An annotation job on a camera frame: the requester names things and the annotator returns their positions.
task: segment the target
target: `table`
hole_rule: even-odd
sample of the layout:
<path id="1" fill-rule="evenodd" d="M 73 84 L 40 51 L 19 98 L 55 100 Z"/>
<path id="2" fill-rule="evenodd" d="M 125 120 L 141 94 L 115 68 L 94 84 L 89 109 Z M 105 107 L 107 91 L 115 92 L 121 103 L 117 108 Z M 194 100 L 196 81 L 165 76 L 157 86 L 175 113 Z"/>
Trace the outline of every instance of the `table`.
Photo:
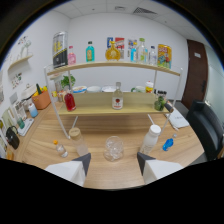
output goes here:
<path id="1" fill-rule="evenodd" d="M 57 109 L 63 105 L 55 103 Z M 67 139 L 59 125 L 52 105 L 40 113 L 31 127 L 26 144 L 16 157 L 16 161 L 45 169 L 50 164 L 62 163 L 78 158 L 79 155 Z M 69 131 L 75 119 L 72 116 L 60 116 L 66 131 Z M 151 115 L 155 124 L 163 127 L 166 117 L 163 114 Z M 124 189 L 144 185 L 140 172 L 137 152 L 147 133 L 151 121 L 147 114 L 117 116 L 83 116 L 79 117 L 76 126 L 80 128 L 89 152 L 91 161 L 84 183 L 85 188 L 92 189 Z M 176 133 L 172 148 L 165 152 L 160 150 L 167 138 Z M 119 136 L 124 143 L 124 157 L 116 162 L 107 161 L 103 152 L 105 141 L 110 136 Z M 68 151 L 66 158 L 61 158 L 55 149 L 53 140 L 63 144 Z M 168 162 L 176 162 L 183 167 L 191 164 L 204 152 L 203 147 L 193 129 L 185 127 L 176 131 L 168 123 L 158 138 L 156 146 L 150 153 L 151 157 Z"/>

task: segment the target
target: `basket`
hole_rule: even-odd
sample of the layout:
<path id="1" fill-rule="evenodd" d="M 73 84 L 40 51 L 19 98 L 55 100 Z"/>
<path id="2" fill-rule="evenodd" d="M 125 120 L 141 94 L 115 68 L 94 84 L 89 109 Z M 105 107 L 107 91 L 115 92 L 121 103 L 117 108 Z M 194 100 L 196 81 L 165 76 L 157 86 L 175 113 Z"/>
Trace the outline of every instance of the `basket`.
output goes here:
<path id="1" fill-rule="evenodd" d="M 37 110 L 45 109 L 51 102 L 48 90 L 38 96 L 32 96 L 32 100 Z"/>

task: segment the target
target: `wall shelf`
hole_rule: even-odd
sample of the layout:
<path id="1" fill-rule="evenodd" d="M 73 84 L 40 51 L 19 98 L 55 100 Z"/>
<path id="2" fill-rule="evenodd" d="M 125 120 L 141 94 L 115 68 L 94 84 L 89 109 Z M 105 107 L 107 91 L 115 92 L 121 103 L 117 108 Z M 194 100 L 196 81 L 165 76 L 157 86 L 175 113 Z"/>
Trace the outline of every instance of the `wall shelf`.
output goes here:
<path id="1" fill-rule="evenodd" d="M 75 65 L 67 65 L 63 67 L 59 67 L 54 69 L 51 72 L 48 72 L 47 75 L 53 75 L 56 73 L 66 72 L 69 70 L 75 70 L 75 69 L 81 69 L 81 68 L 93 68 L 93 67 L 105 67 L 105 66 L 120 66 L 120 67 L 131 67 L 131 68 L 145 68 L 145 69 L 151 69 L 161 72 L 166 72 L 169 74 L 180 76 L 180 73 L 174 72 L 170 69 L 158 67 L 158 66 L 152 66 L 148 64 L 138 64 L 133 62 L 126 62 L 126 61 L 103 61 L 103 62 L 88 62 L 83 64 L 75 64 Z"/>
<path id="2" fill-rule="evenodd" d="M 19 64 L 19 63 L 21 63 L 21 62 L 23 62 L 23 61 L 27 61 L 27 60 L 28 60 L 29 58 L 31 58 L 31 57 L 33 57 L 33 55 L 29 55 L 29 56 L 27 56 L 27 57 L 25 57 L 25 58 L 21 58 L 21 59 L 15 61 L 15 62 L 13 62 L 13 63 L 9 66 L 8 70 L 9 70 L 10 68 L 14 67 L 15 65 L 17 65 L 17 64 Z"/>

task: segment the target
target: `shelf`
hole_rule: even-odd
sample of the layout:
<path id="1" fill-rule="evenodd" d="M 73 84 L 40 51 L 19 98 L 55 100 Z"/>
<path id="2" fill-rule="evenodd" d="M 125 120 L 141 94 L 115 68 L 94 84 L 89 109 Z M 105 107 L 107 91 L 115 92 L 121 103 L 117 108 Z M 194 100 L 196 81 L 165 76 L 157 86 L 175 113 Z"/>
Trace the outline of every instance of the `shelf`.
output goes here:
<path id="1" fill-rule="evenodd" d="M 67 65 L 63 67 L 59 67 L 54 69 L 51 72 L 48 72 L 47 75 L 53 75 L 55 73 L 65 72 L 69 70 L 82 69 L 82 68 L 93 68 L 93 67 L 105 67 L 105 66 L 121 66 L 121 67 L 133 67 L 133 68 L 145 68 L 151 70 L 157 70 L 161 72 L 166 72 L 169 74 L 180 76 L 180 73 L 174 72 L 170 69 L 152 66 L 148 64 L 138 64 L 133 62 L 125 62 L 125 61 L 103 61 L 103 62 L 88 62 L 83 64 L 75 64 L 75 65 Z"/>
<path id="2" fill-rule="evenodd" d="M 155 94 L 153 93 L 123 93 L 123 108 L 114 110 L 112 108 L 111 92 L 100 93 L 74 93 L 76 109 L 68 112 L 65 103 L 58 110 L 59 115 L 75 116 L 105 116 L 105 115 L 129 115 L 129 114 L 165 114 L 169 111 L 153 109 Z"/>
<path id="3" fill-rule="evenodd" d="M 31 58 L 31 57 L 33 57 L 33 55 L 29 55 L 29 56 L 27 56 L 27 57 L 25 57 L 25 58 L 21 58 L 21 59 L 15 61 L 15 62 L 13 62 L 13 63 L 9 66 L 8 70 L 9 70 L 10 68 L 14 67 L 15 65 L 19 64 L 20 62 L 23 62 L 23 61 L 28 60 L 28 59 Z"/>

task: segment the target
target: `brown door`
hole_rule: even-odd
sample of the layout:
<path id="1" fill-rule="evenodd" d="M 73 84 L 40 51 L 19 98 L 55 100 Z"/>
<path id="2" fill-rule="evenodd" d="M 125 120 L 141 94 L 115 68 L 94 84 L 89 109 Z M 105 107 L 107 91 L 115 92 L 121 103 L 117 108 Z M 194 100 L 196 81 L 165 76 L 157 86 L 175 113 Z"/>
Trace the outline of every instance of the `brown door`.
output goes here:
<path id="1" fill-rule="evenodd" d="M 208 61 L 202 43 L 187 40 L 187 44 L 189 54 L 188 74 L 181 102 L 190 109 L 194 99 L 201 101 L 204 99 L 208 80 Z"/>

